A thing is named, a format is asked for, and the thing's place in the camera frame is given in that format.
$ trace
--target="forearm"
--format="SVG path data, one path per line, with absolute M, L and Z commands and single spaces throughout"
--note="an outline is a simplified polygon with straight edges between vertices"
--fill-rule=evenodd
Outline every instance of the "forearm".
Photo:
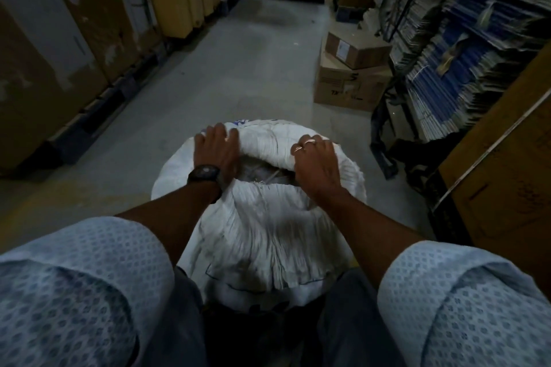
M 172 265 L 180 259 L 197 221 L 219 193 L 213 181 L 191 183 L 116 215 L 139 222 L 159 239 Z
M 423 241 L 406 226 L 361 203 L 344 188 L 316 200 L 347 240 L 375 288 L 403 250 Z

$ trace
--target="person's left hand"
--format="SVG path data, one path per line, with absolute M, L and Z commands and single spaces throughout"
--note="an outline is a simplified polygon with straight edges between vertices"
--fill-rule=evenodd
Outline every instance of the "person's left hand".
M 218 167 L 226 184 L 230 184 L 237 175 L 238 159 L 239 131 L 236 128 L 231 129 L 226 137 L 226 127 L 218 123 L 214 127 L 209 126 L 206 135 L 195 136 L 194 166 L 208 164 Z

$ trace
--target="person's right hand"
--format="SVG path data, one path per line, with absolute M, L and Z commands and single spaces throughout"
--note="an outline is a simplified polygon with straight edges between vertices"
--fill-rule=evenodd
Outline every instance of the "person's right hand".
M 295 157 L 296 181 L 314 202 L 341 191 L 337 155 L 330 140 L 303 135 L 291 147 L 291 155 Z

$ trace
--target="gray floor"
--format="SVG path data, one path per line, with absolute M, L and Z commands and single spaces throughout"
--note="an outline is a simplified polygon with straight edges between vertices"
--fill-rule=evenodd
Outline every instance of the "gray floor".
M 0 181 L 0 251 L 147 201 L 187 138 L 239 119 L 286 119 L 330 137 L 364 172 L 369 205 L 426 231 L 423 199 L 403 174 L 386 181 L 370 153 L 369 114 L 313 103 L 328 20 L 324 5 L 241 0 L 170 57 L 76 165 Z

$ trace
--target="shirt cuff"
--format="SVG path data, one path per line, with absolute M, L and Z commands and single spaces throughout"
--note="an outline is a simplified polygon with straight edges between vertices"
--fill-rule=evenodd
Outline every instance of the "shirt cuff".
M 163 245 L 143 225 L 116 217 L 83 220 L 0 256 L 0 263 L 35 261 L 87 274 L 128 301 L 140 351 L 149 343 L 174 288 Z
M 474 247 L 421 241 L 392 262 L 382 278 L 377 306 L 408 366 L 421 365 L 438 309 L 463 274 L 475 267 L 507 273 L 521 288 L 537 290 L 532 278 L 510 261 Z

